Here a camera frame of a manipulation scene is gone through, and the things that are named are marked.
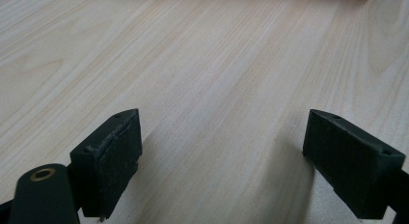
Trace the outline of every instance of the wood grain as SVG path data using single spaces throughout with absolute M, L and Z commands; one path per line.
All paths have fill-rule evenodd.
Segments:
M 0 0 L 0 202 L 138 107 L 140 169 L 106 223 L 361 223 L 301 155 L 308 113 L 409 154 L 408 17 L 409 0 Z

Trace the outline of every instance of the light wood surface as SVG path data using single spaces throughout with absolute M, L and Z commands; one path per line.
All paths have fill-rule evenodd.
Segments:
M 409 154 L 408 17 L 409 0 L 0 0 L 0 202 L 137 107 L 140 169 L 106 223 L 362 223 L 301 155 L 308 114 Z

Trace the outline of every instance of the screw hole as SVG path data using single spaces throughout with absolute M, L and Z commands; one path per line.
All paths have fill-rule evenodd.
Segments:
M 52 177 L 55 174 L 55 169 L 53 168 L 45 168 L 35 172 L 31 175 L 30 180 L 32 182 L 39 182 L 45 179 Z
M 392 153 L 391 153 L 391 151 L 384 150 L 384 151 L 382 151 L 382 154 L 391 155 Z

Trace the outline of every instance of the wooden table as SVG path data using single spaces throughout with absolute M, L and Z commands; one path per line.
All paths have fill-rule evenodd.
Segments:
M 361 223 L 301 155 L 308 114 L 409 154 L 408 17 L 409 0 L 0 0 L 0 202 L 137 107 L 140 169 L 106 223 Z

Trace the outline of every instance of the brass insert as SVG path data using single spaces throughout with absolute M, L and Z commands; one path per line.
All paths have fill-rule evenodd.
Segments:
M 44 168 L 40 169 L 39 171 L 35 172 L 31 175 L 30 180 L 32 182 L 39 182 L 45 179 L 52 177 L 55 174 L 55 169 L 53 168 Z

